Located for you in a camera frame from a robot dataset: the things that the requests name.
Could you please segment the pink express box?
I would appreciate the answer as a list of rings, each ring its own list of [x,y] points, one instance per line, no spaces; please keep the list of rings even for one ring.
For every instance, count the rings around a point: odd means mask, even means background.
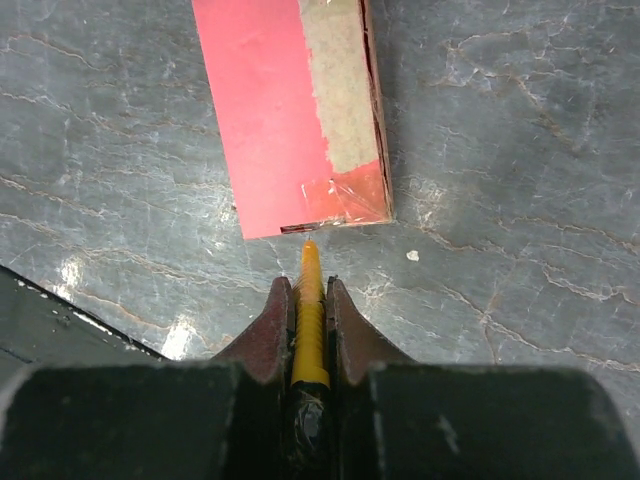
[[[193,5],[242,234],[387,223],[393,200],[370,5]]]

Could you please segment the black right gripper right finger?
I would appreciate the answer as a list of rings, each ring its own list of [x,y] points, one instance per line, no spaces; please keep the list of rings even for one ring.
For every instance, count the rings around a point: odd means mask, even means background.
[[[635,479],[639,462],[605,389],[554,366],[411,359],[331,278],[341,479]]]

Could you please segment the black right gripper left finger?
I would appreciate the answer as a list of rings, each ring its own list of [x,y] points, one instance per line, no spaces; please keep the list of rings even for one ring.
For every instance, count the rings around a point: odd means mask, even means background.
[[[36,365],[1,391],[5,479],[280,479],[290,283],[207,361]]]

